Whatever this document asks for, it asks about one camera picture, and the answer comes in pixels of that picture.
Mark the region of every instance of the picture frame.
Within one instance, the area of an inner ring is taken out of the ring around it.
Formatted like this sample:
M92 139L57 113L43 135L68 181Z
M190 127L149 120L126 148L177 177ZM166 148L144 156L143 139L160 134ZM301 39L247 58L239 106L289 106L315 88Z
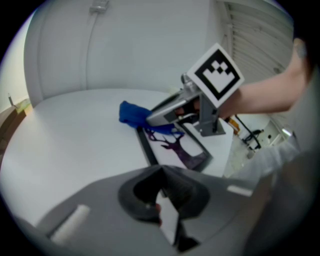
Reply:
M178 126L180 130L184 131L184 134L182 136L179 134L173 134L172 139L176 139L174 142L168 141L167 135L157 133L157 136L155 136L154 131L146 130L142 127L138 127L136 129L138 139L149 165L175 165L196 172L202 172L213 160L212 155L186 128L186 126L181 123L179 123ZM181 146L179 140L184 136L184 142L188 143L188 148L190 148L190 145L192 144L193 148L197 148L196 151L198 151L199 154L193 156L189 155ZM161 152L163 152L164 149L166 149L167 153L165 155L161 155Z

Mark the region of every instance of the black object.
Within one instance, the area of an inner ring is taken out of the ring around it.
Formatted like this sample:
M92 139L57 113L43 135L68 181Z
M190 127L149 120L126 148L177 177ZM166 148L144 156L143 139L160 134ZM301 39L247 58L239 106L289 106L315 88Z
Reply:
M185 252L192 249L195 246L200 245L200 243L192 237L188 237L186 229L184 228L181 221L177 225L176 234L176 248L179 252Z
M10 22L8 22L8 18L6 18L5 15L0 16L0 23L6 25L5 29L2 29L1 31L0 63L12 40L16 36L17 31L26 22L28 17L44 2L45 0L19 1L19 14L10 19ZM12 10L14 7L15 6L13 6L13 3L10 1L3 1L1 3L2 10Z
M250 129L244 124L244 122L241 121L241 119L238 117L238 115L235 115L235 118L239 120L239 122L244 126L244 128L250 133L250 135L254 138L255 142L258 144L258 146L256 147L257 149L261 149L261 145L258 141L258 139L256 138L256 136L252 133L252 131L250 131Z
M170 166L155 166L124 183L118 192L123 209L134 219L159 222L156 198L160 189L171 200L181 220L197 217L207 205L207 188Z
M254 130L253 132L252 132L252 134L249 134L245 139L243 139L243 141L245 141L246 143L247 142L249 142L249 141L251 141L252 140L252 138L253 138L253 136L256 136L256 138L258 138L259 137L259 135L260 135L260 133L262 133L263 132L263 130Z
M319 8L316 7L316 1L304 1L303 4L300 2L293 1L285 1L278 0L280 4L287 10L287 12L293 17L295 25L298 24L299 27L302 28L302 31L305 33L305 39L307 41L307 47L310 46L310 56L313 60L318 62L319 58L319 38L316 31L314 31L314 26L311 24L317 24L318 12ZM3 10L10 10L12 8L11 2L3 2L2 8ZM21 26L21 24L26 20L28 15L38 6L37 1L21 1L19 2L19 15L15 15L13 19L10 21L10 28L4 30L4 35L2 35L2 47L1 53L4 54L7 50L7 47L16 34L17 30ZM310 168L314 168L315 171L319 169L319 165L310 167L307 163L304 166L299 167L301 171L309 170ZM319 178L313 179L315 183L319 183ZM286 239L282 240L279 244L276 244L276 247L272 249L272 251L266 251L265 253L270 255L275 255L276 253L285 252L288 254L298 254L298 253L306 253L309 251L317 251L319 250L318 246L318 236L314 235L311 230L316 230L317 224L319 224L319 193L313 192L316 196L316 199L313 203L310 211L305 215L305 218L301 223L298 224L298 227L294 230L288 230ZM3 199L0 200L1 210L1 220L2 220L2 230L5 232L5 236L2 237L1 247L2 250L5 251L6 248L10 249L11 253L18 253L24 251L26 253L30 253L33 255L38 255L40 252L37 248L40 247L40 243L38 240L31 240L28 236L25 237L25 233L23 234L21 229L17 227L15 222L13 221L12 215L9 214L7 207ZM233 238L233 235L226 238L226 241L229 241L230 238ZM206 252L208 255L219 254L222 255L223 251L214 252L215 247L209 248ZM62 255L55 253L53 250L46 251L47 255Z
M156 159L156 156L150 147L150 144L149 144L148 139L145 135L144 129L142 127L138 127L136 129L136 132L138 134L140 143L142 145L145 156L149 162L149 165L150 166L158 165L159 164L158 160Z

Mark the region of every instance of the purple deer silhouette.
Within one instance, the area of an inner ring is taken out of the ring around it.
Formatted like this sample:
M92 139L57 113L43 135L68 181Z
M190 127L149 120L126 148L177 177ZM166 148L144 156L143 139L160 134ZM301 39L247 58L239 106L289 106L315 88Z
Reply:
M207 159L207 156L204 152L196 156L192 156L192 155L189 155L188 152L186 152L183 149L183 147L180 144L180 139L184 136L184 134L179 134L179 136L176 137L175 134L172 133L173 137L175 138L175 142L169 142L167 141L165 136L163 136L163 140L157 139L155 137L155 132L150 129L145 129L145 132L148 134L150 141L166 143L167 145L161 145L161 146L166 150L173 150L177 154L181 162L185 165L185 167L187 167L190 170L197 167L199 164L201 164L204 160Z

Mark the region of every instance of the blue cloth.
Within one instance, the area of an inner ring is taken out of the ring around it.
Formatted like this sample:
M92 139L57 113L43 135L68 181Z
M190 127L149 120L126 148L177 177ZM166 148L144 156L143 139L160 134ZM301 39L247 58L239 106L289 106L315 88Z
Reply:
M120 104L120 110L119 110L119 121L121 123L125 123L133 128L147 128L152 131L155 131L157 133L161 134L183 134L181 131L174 131L175 125L173 123L161 125L161 126L151 126L147 123L146 118L152 114L152 111L140 107L134 104L130 104L126 101L122 102Z

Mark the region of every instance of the wire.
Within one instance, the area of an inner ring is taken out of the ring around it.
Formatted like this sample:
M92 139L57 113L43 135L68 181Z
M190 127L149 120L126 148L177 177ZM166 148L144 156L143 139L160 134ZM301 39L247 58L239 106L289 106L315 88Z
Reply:
M239 122L243 125L243 127L250 133L250 135L254 138L255 142L258 144L258 149L261 149L261 145L258 141L258 139L256 138L256 136L252 133L252 131L249 130L248 127L246 127L246 125L244 124L244 122L241 121L241 119L235 114L234 115L236 119L239 120Z

